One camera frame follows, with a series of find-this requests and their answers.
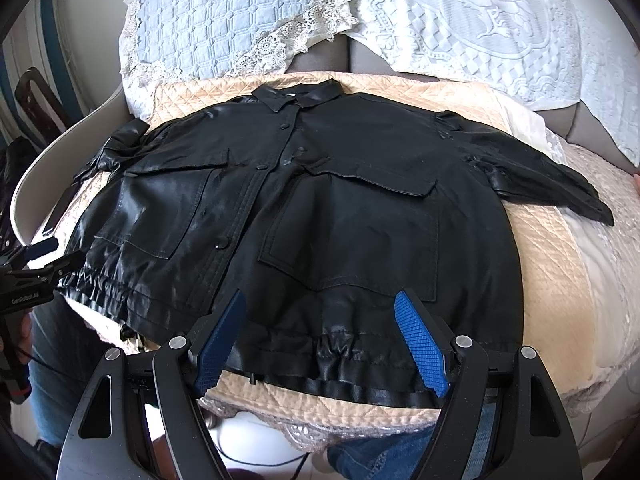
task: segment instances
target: beige bedspread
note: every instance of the beige bedspread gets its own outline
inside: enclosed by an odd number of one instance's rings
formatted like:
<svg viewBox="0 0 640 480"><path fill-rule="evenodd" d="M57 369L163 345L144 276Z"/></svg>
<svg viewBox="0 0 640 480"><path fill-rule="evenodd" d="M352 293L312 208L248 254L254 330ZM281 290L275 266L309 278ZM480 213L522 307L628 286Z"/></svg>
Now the beige bedspread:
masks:
<svg viewBox="0 0 640 480"><path fill-rule="evenodd" d="M333 77L346 92L368 92L430 110L453 110L510 133L495 93L483 84L420 83L393 76L345 73L292 73L204 80L161 86L156 92L152 126L187 115L202 107L249 94L263 82L286 87ZM76 221L106 183L100 174L82 186L55 235L63 248ZM524 342L536 348L562 394L588 384L594 363L594 308L590 282L572 234L555 207L505 204L522 262L524 284ZM84 312L102 336L115 344L117 325ZM220 405L256 413L272 422L289 421L315 428L370 434L369 430L421 428L437 410L386 408L300 394L269 384L250 385L244 377L224 372L207 398Z"/></svg>

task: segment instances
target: black cable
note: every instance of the black cable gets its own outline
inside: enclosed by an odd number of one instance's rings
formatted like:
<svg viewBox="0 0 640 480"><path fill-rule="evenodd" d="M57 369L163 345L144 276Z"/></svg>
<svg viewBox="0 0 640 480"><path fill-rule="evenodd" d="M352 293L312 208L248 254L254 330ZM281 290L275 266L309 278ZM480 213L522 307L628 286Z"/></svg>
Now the black cable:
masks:
<svg viewBox="0 0 640 480"><path fill-rule="evenodd" d="M281 467L283 465L291 464L291 463L295 462L296 460L300 460L300 459L302 459L301 464L303 464L303 463L305 463L306 457L309 456L309 453L305 453L305 454L302 454L302 455L297 456L295 458L292 458L291 460L287 460L286 462L280 462L279 464L254 464L252 462L243 462L242 460L236 460L235 458L231 458L228 454L226 454L224 451L222 451L222 446L220 446L220 440L218 440L218 444L214 444L214 446L216 446L216 449L218 450L218 453L220 453L220 455L222 455L223 457L225 457L228 460L231 460L231 462L236 462L237 464L241 464L241 465L250 465L250 466L254 466L254 467ZM296 476L292 480L297 478L299 474L300 474L300 472L298 471L296 473Z"/></svg>
<svg viewBox="0 0 640 480"><path fill-rule="evenodd" d="M298 467L296 468L296 472L293 473L293 476L291 477L291 480L297 480L298 475L300 474L300 471L302 471L302 466L305 465L306 459L309 458L309 453L306 453L303 457L302 460L300 461L300 463L298 464Z"/></svg>
<svg viewBox="0 0 640 480"><path fill-rule="evenodd" d="M64 372L61 372L60 370L55 369L53 366L50 366L50 365L46 364L46 362L41 361L40 359L38 359L37 357L31 355L30 353L25 352L22 348L20 348L18 346L14 346L14 349L16 351L20 352L22 355L27 356L29 359L32 359L32 360L36 361L40 366L44 366L47 370L51 370L52 372L60 374L60 375L62 375L64 377L66 377L67 379L71 379L73 381L77 381L77 382L82 383L82 384L87 384L88 383L88 381L83 381L82 379L78 379L77 377L73 377L71 375L67 375Z"/></svg>

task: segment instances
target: jacket button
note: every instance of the jacket button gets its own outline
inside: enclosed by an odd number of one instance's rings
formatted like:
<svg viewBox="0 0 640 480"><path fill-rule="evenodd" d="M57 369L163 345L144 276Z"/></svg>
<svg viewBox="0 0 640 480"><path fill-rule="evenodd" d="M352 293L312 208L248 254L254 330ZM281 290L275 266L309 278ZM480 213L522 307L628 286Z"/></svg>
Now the jacket button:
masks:
<svg viewBox="0 0 640 480"><path fill-rule="evenodd" d="M229 238L227 238L226 236L221 236L216 240L215 248L224 249L228 245L229 245Z"/></svg>

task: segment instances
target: light blue quilted cover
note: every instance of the light blue quilted cover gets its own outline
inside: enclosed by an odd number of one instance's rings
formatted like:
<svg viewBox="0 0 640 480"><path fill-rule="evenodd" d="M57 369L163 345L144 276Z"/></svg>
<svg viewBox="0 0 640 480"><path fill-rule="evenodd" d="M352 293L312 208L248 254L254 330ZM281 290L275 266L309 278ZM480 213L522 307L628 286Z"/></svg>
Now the light blue quilted cover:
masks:
<svg viewBox="0 0 640 480"><path fill-rule="evenodd" d="M235 56L309 0L140 0L138 57L196 78L224 75Z"/></svg>

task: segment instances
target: blue jeans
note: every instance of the blue jeans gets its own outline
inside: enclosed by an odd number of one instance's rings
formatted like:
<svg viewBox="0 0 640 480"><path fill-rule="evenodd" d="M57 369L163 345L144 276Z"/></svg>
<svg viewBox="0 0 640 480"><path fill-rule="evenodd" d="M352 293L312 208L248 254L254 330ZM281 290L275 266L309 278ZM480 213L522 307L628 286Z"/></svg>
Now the blue jeans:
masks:
<svg viewBox="0 0 640 480"><path fill-rule="evenodd" d="M29 363L31 407L40 438L62 447L84 389L113 345L101 341L58 293L50 303L37 306L31 319L33 355L68 376Z"/></svg>
<svg viewBox="0 0 640 480"><path fill-rule="evenodd" d="M463 480L480 476L494 424L495 404L482 409L478 432L466 464ZM331 466L348 480L408 480L420 460L434 426L418 433L361 438L330 447Z"/></svg>

